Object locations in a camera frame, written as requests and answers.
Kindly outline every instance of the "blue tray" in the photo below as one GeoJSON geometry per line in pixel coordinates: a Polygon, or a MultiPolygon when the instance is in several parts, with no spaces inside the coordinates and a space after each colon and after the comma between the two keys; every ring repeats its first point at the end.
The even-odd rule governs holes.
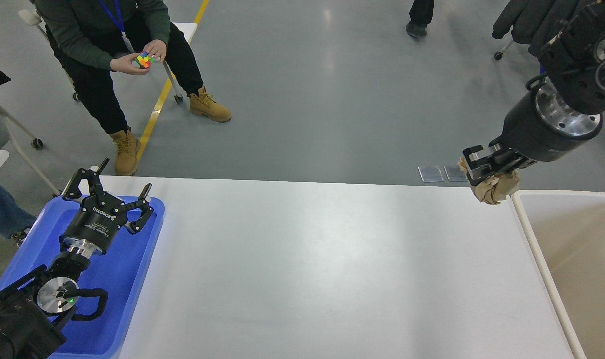
{"type": "MultiPolygon", "coordinates": [[[[121,197],[125,203],[135,197],[121,197]]],[[[163,224],[165,206],[152,198],[152,216],[143,230],[130,235],[121,229],[105,255],[93,255],[88,270],[79,277],[79,288],[104,288],[108,301],[102,316],[93,321],[70,321],[63,328],[68,341],[50,356],[52,359],[109,359],[119,349],[139,297],[152,253],[163,224]]],[[[45,205],[25,243],[10,262],[0,280],[0,290],[29,271],[50,266],[59,255],[61,235],[79,211],[76,202],[57,197],[45,205]]],[[[138,209],[128,213],[128,220],[141,215],[138,209]]],[[[97,308],[97,299],[79,298],[77,313],[89,314],[97,308]]]]}

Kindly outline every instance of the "black shoe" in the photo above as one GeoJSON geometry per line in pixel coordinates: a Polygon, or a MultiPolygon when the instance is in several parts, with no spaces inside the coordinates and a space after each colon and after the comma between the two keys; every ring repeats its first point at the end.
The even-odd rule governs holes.
{"type": "Polygon", "coordinates": [[[16,232],[10,238],[15,242],[17,247],[21,247],[21,245],[25,241],[25,237],[27,237],[27,234],[29,232],[30,232],[30,229],[26,228],[25,230],[22,230],[22,232],[16,232]]]}
{"type": "Polygon", "coordinates": [[[418,26],[414,23],[408,23],[405,27],[407,34],[412,38],[423,38],[426,36],[426,26],[418,26]]]}

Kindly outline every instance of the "gray floor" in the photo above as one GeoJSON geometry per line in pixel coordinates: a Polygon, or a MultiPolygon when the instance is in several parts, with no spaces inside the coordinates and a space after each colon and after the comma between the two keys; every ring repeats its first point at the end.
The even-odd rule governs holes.
{"type": "MultiPolygon", "coordinates": [[[[492,57],[509,40],[491,38],[507,0],[437,1],[423,41],[405,34],[410,3],[212,0],[192,48],[208,91],[234,118],[213,123],[170,97],[136,175],[425,185],[417,166],[453,165],[462,149],[498,136],[539,70],[524,45],[492,57]]],[[[166,4],[175,22],[192,22],[200,7],[166,4]]],[[[114,145],[73,102],[45,39],[18,18],[28,8],[27,0],[0,0],[0,69],[13,79],[0,87],[0,103],[46,142],[34,151],[25,138],[25,147],[63,187],[77,168],[114,157],[114,145]]],[[[157,66],[145,77],[114,75],[137,136],[166,80],[157,66]]],[[[49,189],[6,149],[0,181],[38,214],[49,189]]],[[[605,126],[522,177],[525,189],[605,191],[605,126]]],[[[0,273],[12,256],[0,239],[0,273]]]]}

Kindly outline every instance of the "beige bin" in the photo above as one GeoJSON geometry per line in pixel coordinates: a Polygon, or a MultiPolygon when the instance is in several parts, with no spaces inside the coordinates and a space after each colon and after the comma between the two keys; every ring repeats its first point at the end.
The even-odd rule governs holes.
{"type": "Polygon", "coordinates": [[[605,193],[512,196],[562,329],[577,359],[605,359],[605,193]]]}

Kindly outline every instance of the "black cable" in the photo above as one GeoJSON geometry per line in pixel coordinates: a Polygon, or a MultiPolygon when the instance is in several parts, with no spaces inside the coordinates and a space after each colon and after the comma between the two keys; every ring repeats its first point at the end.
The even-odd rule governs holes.
{"type": "Polygon", "coordinates": [[[535,82],[537,82],[537,81],[539,81],[539,80],[541,80],[541,79],[544,79],[544,78],[546,78],[546,77],[548,77],[548,75],[547,75],[547,74],[546,74],[546,72],[545,72],[545,73],[540,73],[539,75],[537,75],[537,76],[533,77],[532,79],[528,80],[528,81],[526,82],[526,90],[531,91],[532,86],[533,86],[533,84],[534,84],[535,82]]]}
{"type": "Polygon", "coordinates": [[[71,289],[66,291],[64,298],[71,298],[73,296],[81,296],[83,298],[93,298],[98,297],[99,302],[97,304],[97,309],[92,314],[74,314],[72,316],[72,320],[74,321],[91,321],[99,318],[101,314],[105,310],[105,304],[107,303],[107,291],[102,288],[95,289],[71,289]]]}

